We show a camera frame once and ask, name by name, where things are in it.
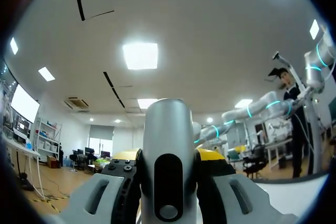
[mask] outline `ceiling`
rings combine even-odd
[[[309,0],[81,2],[84,21],[77,0],[34,0],[13,34],[19,51],[13,55],[8,46],[6,62],[35,98],[48,92],[61,103],[84,99],[89,113],[76,117],[86,123],[143,125],[139,98],[180,98],[195,121],[220,122],[239,100],[277,88],[279,80],[265,81],[280,66],[272,61],[276,51],[302,75],[303,54],[321,37],[309,34],[314,19],[322,22]],[[122,46],[138,41],[158,44],[157,69],[127,69]],[[44,66],[56,80],[41,77]]]

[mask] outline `cardboard box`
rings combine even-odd
[[[47,166],[49,168],[57,168],[57,159],[55,157],[47,156]]]

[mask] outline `person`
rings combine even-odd
[[[95,152],[94,150],[90,150],[89,155],[87,157],[87,163],[89,163],[91,160],[93,160],[94,162],[97,160],[97,157],[94,155],[95,154],[94,152]]]
[[[286,85],[286,92],[283,95],[284,100],[288,99],[293,99],[295,100],[298,95],[300,94],[300,89],[299,86],[296,82],[294,82],[291,74],[288,72],[286,68],[280,68],[277,70],[277,75],[283,82],[283,84]],[[305,143],[307,142],[306,140],[306,135],[311,135],[308,133],[307,130],[307,122],[306,122],[306,117],[304,115],[304,110],[303,106],[299,107],[295,114],[292,115],[291,117],[292,121],[292,145],[291,145],[291,150],[292,150],[292,165],[293,165],[293,178],[300,177],[300,173],[302,171],[301,169],[301,164],[302,164],[302,149]],[[312,165],[309,165],[309,170],[308,174],[312,173]]]

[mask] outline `ceiling vent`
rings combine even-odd
[[[88,113],[89,112],[89,105],[83,100],[78,97],[68,97],[64,101],[67,108],[79,112],[79,113]]]

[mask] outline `large display screen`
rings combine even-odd
[[[28,121],[34,123],[40,104],[35,101],[20,85],[17,86],[11,107]]]

